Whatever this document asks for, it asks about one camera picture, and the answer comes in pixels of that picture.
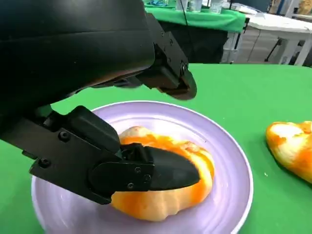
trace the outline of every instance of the green tablecloth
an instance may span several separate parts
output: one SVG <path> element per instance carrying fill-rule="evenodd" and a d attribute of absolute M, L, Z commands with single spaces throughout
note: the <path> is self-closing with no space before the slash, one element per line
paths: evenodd
<path fill-rule="evenodd" d="M 145 4 L 145 10 L 152 13 L 160 21 L 185 25 L 185 18 L 182 11 L 176 11 L 176 1 L 170 1 L 168 7 L 155 7 Z M 201 12 L 186 12 L 186 19 L 189 26 L 208 29 L 218 29 L 229 32 L 241 32 L 245 25 L 245 15 L 231 10 L 222 10 L 222 14 L 211 13 L 209 9 L 202 9 Z"/>
<path fill-rule="evenodd" d="M 198 95 L 183 102 L 156 90 L 118 88 L 87 89 L 56 103 L 65 114 L 77 105 L 92 109 L 117 101 L 158 100 L 179 104 L 222 125 L 245 151 L 254 179 L 251 212 L 240 233 L 312 233 L 312 189 L 282 170 L 269 153 L 264 139 L 274 121 L 312 119 L 312 70 L 281 65 L 190 66 Z M 0 141 L 0 233 L 41 234 L 32 208 L 31 160 L 20 150 Z"/>

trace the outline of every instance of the background table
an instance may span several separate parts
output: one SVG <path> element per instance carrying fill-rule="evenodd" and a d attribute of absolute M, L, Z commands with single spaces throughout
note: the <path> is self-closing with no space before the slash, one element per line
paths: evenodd
<path fill-rule="evenodd" d="M 289 64 L 300 40 L 305 41 L 295 65 L 302 66 L 312 47 L 312 23 L 270 14 L 248 15 L 249 26 L 282 39 L 273 63 Z"/>
<path fill-rule="evenodd" d="M 176 11 L 176 1 L 169 0 L 166 7 L 155 7 L 144 0 L 145 10 L 162 22 L 165 31 L 171 31 L 182 50 L 194 63 L 231 63 L 235 60 L 240 46 L 240 34 L 246 26 L 245 15 L 222 10 L 222 14 L 211 13 L 202 8 L 201 12 L 186 11 L 186 22 L 182 11 Z M 192 37 L 192 48 L 189 35 Z"/>
<path fill-rule="evenodd" d="M 245 151 L 254 178 L 251 212 L 241 234 L 312 233 L 312 188 L 281 169 L 268 151 L 264 133 L 274 121 L 312 119 L 312 70 L 282 65 L 195 64 L 198 95 L 187 102 L 140 87 L 87 89 L 56 103 L 65 114 L 77 105 L 93 109 L 127 100 L 179 104 L 222 125 Z M 0 233 L 41 234 L 32 208 L 31 160 L 0 141 Z"/>

